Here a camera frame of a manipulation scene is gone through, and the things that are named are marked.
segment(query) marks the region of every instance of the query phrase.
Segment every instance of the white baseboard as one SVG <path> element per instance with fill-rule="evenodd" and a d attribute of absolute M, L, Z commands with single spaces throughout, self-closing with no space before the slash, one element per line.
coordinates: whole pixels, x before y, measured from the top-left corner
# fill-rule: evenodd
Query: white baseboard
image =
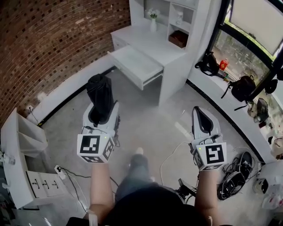
<path fill-rule="evenodd" d="M 83 68 L 62 82 L 62 84 L 47 95 L 38 106 L 33 108 L 34 116 L 39 122 L 42 121 L 66 98 L 85 85 L 92 76 L 102 73 L 113 66 L 109 56 L 106 55 Z M 27 119 L 34 124 L 37 124 L 32 114 L 29 114 Z"/>

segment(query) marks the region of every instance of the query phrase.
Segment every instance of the red brick wall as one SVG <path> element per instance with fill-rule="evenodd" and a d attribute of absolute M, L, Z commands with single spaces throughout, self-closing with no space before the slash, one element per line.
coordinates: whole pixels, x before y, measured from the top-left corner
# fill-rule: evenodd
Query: red brick wall
<path fill-rule="evenodd" d="M 81 68 L 112 51 L 110 32 L 130 25 L 128 0 L 2 0 L 0 127 L 26 116 Z"/>

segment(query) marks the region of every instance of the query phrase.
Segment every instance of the leg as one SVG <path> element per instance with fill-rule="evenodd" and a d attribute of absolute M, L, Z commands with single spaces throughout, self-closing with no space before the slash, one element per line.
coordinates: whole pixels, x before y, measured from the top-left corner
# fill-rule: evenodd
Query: leg
<path fill-rule="evenodd" d="M 115 202 L 151 184 L 147 158 L 142 154 L 134 154 L 130 162 L 129 173 L 117 189 Z"/>

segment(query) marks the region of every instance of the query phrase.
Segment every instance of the white vase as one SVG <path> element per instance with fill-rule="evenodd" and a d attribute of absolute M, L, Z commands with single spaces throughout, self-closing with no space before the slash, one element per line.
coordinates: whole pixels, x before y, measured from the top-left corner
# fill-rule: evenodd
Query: white vase
<path fill-rule="evenodd" d="M 150 31 L 156 32 L 157 30 L 157 24 L 156 24 L 156 18 L 151 18 L 151 24 L 150 24 Z"/>

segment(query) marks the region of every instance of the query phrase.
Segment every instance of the gray floor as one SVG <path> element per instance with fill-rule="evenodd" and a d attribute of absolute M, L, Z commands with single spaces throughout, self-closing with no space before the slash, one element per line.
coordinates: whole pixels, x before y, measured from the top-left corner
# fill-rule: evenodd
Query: gray floor
<path fill-rule="evenodd" d="M 247 147 L 225 118 L 212 107 L 203 97 L 188 85 L 173 95 L 165 104 L 157 106 L 161 79 L 156 79 L 145 90 L 140 91 L 118 70 L 108 75 L 112 79 L 113 96 L 120 102 L 119 141 L 121 147 L 116 147 L 110 159 L 111 176 L 120 183 L 127 173 L 129 159 L 137 147 L 142 147 L 149 159 L 152 176 L 161 183 L 160 165 L 182 141 L 191 141 L 191 112 L 198 105 L 211 111 L 219 120 L 224 141 L 227 142 L 228 161 Z M 60 165 L 72 172 L 89 176 L 91 166 L 76 155 L 77 134 L 81 132 L 82 116 L 90 103 L 86 91 L 68 102 L 44 125 L 48 139 L 48 148 L 41 158 L 27 158 L 30 170 L 54 173 L 55 165 Z M 176 153 L 163 165 L 162 176 L 164 185 L 178 188 L 181 177 L 194 186 L 198 168 L 193 163 L 192 155 L 186 144 L 182 144 Z M 89 205 L 90 179 L 76 177 L 88 204 L 79 191 L 82 203 Z M 251 179 L 236 196 L 225 201 L 219 201 L 219 211 L 225 222 L 234 226 L 265 226 L 269 220 L 269 212 L 261 209 L 262 197 L 253 193 Z M 66 225 L 72 216 L 83 217 L 84 211 L 76 199 L 71 183 L 64 183 L 73 197 L 66 200 L 40 206 L 39 211 L 17 211 L 19 225 L 34 226 L 49 224 L 53 226 Z"/>

